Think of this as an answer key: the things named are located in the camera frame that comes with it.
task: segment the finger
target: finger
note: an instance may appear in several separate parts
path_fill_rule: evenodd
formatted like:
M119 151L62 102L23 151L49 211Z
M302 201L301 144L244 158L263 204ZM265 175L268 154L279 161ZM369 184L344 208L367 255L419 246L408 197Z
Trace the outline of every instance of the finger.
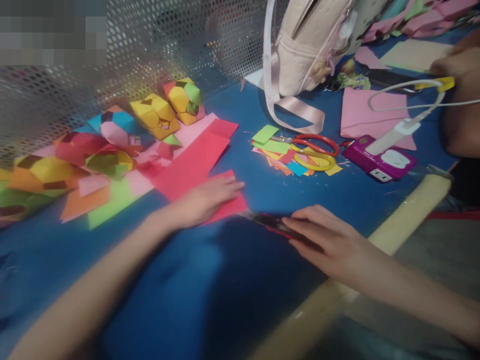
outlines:
M345 223L327 209L324 209L324 211L322 209L324 208L315 206L305 207L295 211L291 217L299 220L308 220L315 225L342 233Z
M326 252L329 252L332 249L332 242L329 239L332 236L332 233L327 229L288 217L284 217L281 220L290 229L302 234L315 244L320 245L320 247Z
M298 240L290 239L288 242L298 251L302 258L308 260L320 270L322 270L322 268L325 266L325 263L327 263L329 260L328 256L325 254L313 250L311 247L301 243Z

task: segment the orange paper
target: orange paper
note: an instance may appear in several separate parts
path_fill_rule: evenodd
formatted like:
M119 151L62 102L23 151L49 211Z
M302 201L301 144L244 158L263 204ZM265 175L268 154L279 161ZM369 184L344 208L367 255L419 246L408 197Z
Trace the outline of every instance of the orange paper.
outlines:
M79 217L86 214L106 203L110 200L110 187L103 187L100 190L92 192L86 196L80 196L80 191L75 189L68 194L65 208L61 213L60 219L68 219Z

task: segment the paper scrap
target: paper scrap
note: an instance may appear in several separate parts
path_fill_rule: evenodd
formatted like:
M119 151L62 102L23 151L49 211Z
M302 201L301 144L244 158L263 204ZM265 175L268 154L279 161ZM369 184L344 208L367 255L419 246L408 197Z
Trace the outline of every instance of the paper scrap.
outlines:
M168 200L177 200L205 181L229 142L229 139L211 132L202 132L175 161L162 170L152 184Z
M255 134L255 136L252 137L252 140L260 144L265 144L273 135L275 135L278 130L278 127L265 125L259 132Z
M290 144L281 141L267 140L265 144L254 141L253 146L264 151L270 151L273 153L286 154L289 152Z
M354 90L350 87L344 90L341 108L341 136L357 139L363 135L370 135L378 139L401 120L410 117L407 110L370 110L367 100L375 93L374 90ZM385 92L376 96L371 103L377 109L404 108L407 106L407 96ZM411 135L404 137L395 146L408 150L417 149Z
M82 198L101 188L107 187L109 184L109 179L100 174L82 177L78 180L78 192Z
M105 205L110 200L110 189L101 188L86 196L80 196L79 189L75 189L68 194L65 208L61 213L60 219L75 219L83 214Z
M222 138L225 138L225 139L230 139L238 127L239 125L234 122L225 121L225 120L216 118L206 128L205 131L221 136Z
M355 60L357 60L361 64L368 66L369 69L391 69L391 67L382 64L379 58L367 46L362 46L356 51Z
M229 170L223 174L214 176L212 178L209 178L208 180L213 180L216 178L229 178L235 176L234 172L232 170ZM213 222L216 222L218 220L221 220L223 218L229 217L231 215L240 213L242 211L247 210L247 203L245 203L245 198L242 195L242 193L239 191L238 192L238 197L234 198L233 200L230 200L223 204L216 212L213 214L213 216L205 222L204 224L210 224Z
M177 137L173 134L170 134L166 138L164 138L163 142L167 143L168 145L173 145L179 148L183 146L180 140L178 140Z
M130 183L127 178L124 177L120 181L112 179L110 182L110 201L88 213L88 227L92 230L103 224L131 205L136 199L130 190Z
M296 152L293 149L290 148L290 149L288 149L288 152L280 158L280 161L282 163L284 163L285 165L288 165L288 164L290 164L290 162L294 158L295 154L296 154Z
M439 42L408 39L398 42L380 60L394 68L429 73L432 63L446 57L451 48L452 45Z
M340 172L340 171L342 171L342 170L343 170L342 167L340 167L340 166L338 166L337 164L335 164L335 166L332 167L330 170L325 171L325 174L327 174L328 176L332 176L333 174L336 174L336 173L338 173L338 172Z
M302 165L300 165L299 163L296 163L296 162L291 162L287 165L287 167L293 171L293 173L297 176L302 176L303 174L305 174L308 169L306 167L303 167Z
M125 174L125 178L130 185L132 195L136 198L145 195L154 188L150 180L142 175L142 173L138 170L127 172Z

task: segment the perforated metal sheet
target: perforated metal sheet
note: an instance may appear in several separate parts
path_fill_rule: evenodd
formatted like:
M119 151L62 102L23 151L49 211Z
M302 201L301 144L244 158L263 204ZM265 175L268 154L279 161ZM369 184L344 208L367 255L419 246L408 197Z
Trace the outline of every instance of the perforated metal sheet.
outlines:
M107 65L0 68L0 167L189 76L206 99L262 67L267 0L109 0ZM288 0L277 1L277 24Z

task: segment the red paper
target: red paper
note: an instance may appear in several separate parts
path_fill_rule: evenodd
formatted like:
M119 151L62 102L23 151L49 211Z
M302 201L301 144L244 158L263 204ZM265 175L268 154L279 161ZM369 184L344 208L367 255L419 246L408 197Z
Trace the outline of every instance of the red paper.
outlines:
M205 131L221 136L222 138L230 139L238 127L239 125L236 123L216 118Z
M229 170L229 171L227 171L223 174L211 177L208 180L213 180L213 179L217 179L217 178L229 178L229 177L232 177L232 176L235 176L234 172L232 170ZM213 216L210 218L210 220L205 222L205 224L210 224L210 223L216 222L218 220L221 220L221 219L229 217L231 215L240 213L240 212L245 211L247 209L248 208L247 208L247 204L245 203L245 198L242 195L242 193L239 191L238 192L238 197L236 197L233 200L230 200L230 201L226 202L224 205L222 205L216 211L216 213L213 214Z
M290 162L292 161L292 159L294 158L296 152L293 151L292 149L288 149L288 152L283 155L279 160L284 163L284 164L290 164Z
M152 180L152 184L170 201L202 184L230 140L211 132L202 132L172 163Z
M156 148L156 152L158 153L158 156L160 156L162 159L167 159L167 160L174 159L173 150L170 147L170 145L168 145L166 142L161 142Z

